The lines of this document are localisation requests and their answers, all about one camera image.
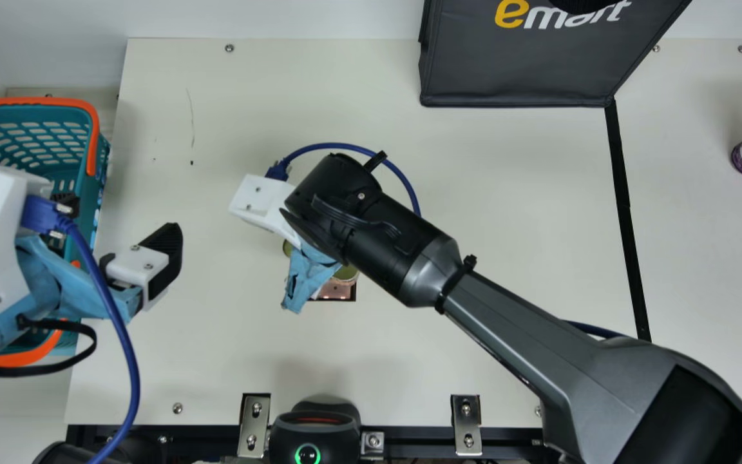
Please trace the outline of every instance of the orange basket rim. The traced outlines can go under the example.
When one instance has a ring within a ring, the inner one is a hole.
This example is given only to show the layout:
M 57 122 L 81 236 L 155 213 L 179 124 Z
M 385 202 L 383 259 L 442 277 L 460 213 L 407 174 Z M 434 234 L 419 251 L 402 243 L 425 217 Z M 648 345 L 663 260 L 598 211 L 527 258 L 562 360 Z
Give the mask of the orange basket rim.
M 88 112 L 91 117 L 91 139 L 88 141 L 88 161 L 86 161 L 86 173 L 88 176 L 97 175 L 97 150 L 99 148 L 99 115 L 97 110 L 85 100 L 77 98 L 56 97 L 5 97 L 0 98 L 0 106 L 12 105 L 42 105 L 42 106 L 68 106 Z

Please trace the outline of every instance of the teal basket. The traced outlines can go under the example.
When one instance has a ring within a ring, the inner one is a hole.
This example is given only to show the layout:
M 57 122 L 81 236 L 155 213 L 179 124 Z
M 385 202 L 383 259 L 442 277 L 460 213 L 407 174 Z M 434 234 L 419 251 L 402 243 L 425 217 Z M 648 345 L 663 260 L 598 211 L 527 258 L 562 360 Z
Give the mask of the teal basket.
M 91 114 L 95 115 L 92 106 L 78 100 L 0 99 L 0 166 L 50 180 L 53 183 L 51 198 L 77 211 L 79 215 L 74 221 L 93 249 L 111 145 L 98 135 L 95 175 L 89 176 L 86 165 L 94 127 Z M 44 239 L 49 249 L 65 261 L 81 261 L 72 240 Z M 3 353 L 32 349 L 46 337 L 46 333 L 25 334 Z M 75 344 L 76 334 L 65 333 L 57 347 Z

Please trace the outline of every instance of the white table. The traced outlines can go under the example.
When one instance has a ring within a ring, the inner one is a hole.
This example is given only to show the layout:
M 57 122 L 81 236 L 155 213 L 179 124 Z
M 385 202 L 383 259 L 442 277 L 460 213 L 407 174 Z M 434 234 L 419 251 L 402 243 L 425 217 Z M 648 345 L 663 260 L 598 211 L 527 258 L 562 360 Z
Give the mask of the white table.
M 664 41 L 618 94 L 654 343 L 742 397 L 742 41 Z
M 539 426 L 538 400 L 474 341 L 368 279 L 357 302 L 280 309 L 281 240 L 227 203 L 246 173 L 315 142 L 386 150 L 478 271 L 560 317 L 635 333 L 601 110 L 422 108 L 413 41 L 225 44 L 127 50 L 97 252 L 166 221 L 185 233 L 182 275 L 130 324 L 137 423 L 233 425 L 243 393 L 270 392 L 271 420 L 327 393 L 368 425 L 448 426 L 448 397 L 480 394 L 484 426 Z M 294 162 L 290 181 L 324 154 Z M 377 176 L 407 202 L 392 174 Z M 111 324 L 93 324 L 100 347 L 73 372 L 66 421 L 120 423 L 124 360 Z

